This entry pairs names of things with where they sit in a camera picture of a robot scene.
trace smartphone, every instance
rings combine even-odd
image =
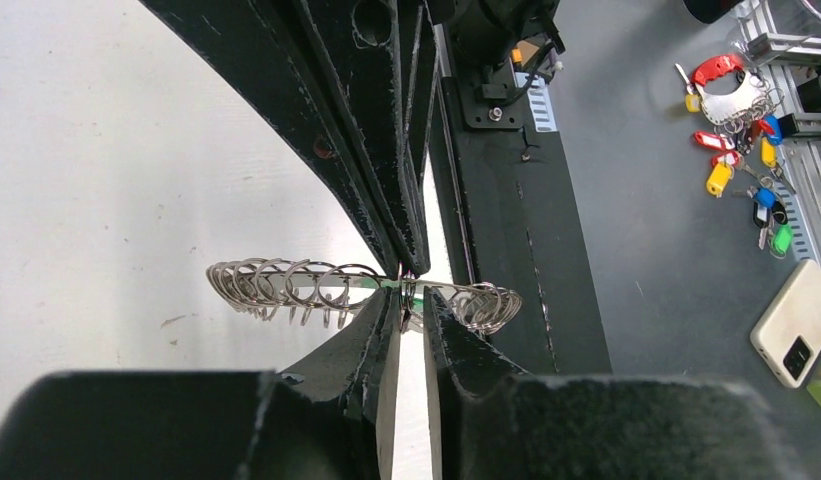
[[[802,385],[821,353],[821,268],[816,262],[799,263],[750,339],[785,387]]]

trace black cylindrical object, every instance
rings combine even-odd
[[[713,23],[742,0],[684,0],[687,10],[702,23]]]
[[[796,91],[806,112],[821,113],[821,75],[799,85]]]

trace gray floor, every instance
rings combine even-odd
[[[821,409],[748,340],[795,261],[757,249],[750,200],[705,192],[711,155],[690,135],[709,127],[684,110],[673,68],[724,53],[736,23],[704,27],[680,0],[589,3],[560,6],[568,51],[551,93],[614,371],[745,379],[821,478]]]

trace bolt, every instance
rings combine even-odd
[[[504,112],[502,112],[500,108],[494,107],[490,109],[490,120],[493,122],[501,120],[502,115],[504,115]]]

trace metal coil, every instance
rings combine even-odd
[[[522,306],[519,294],[490,283],[461,286],[414,278],[391,280],[366,265],[354,263],[333,265],[311,260],[249,258],[212,265],[207,269],[207,280],[237,312],[270,321],[281,307],[286,307],[292,323],[302,310],[300,323],[306,325],[313,311],[321,310],[325,328],[330,326],[333,316],[337,317],[337,327],[342,328],[349,314],[363,308],[370,295],[352,303],[352,289],[368,289],[374,293],[382,286],[400,287],[411,323],[417,330],[422,314],[419,308],[411,307],[420,306],[415,297],[417,290],[420,293],[423,290],[419,287],[438,289],[463,325],[485,335],[498,331]],[[327,291],[330,289],[339,289],[340,293],[332,295]]]

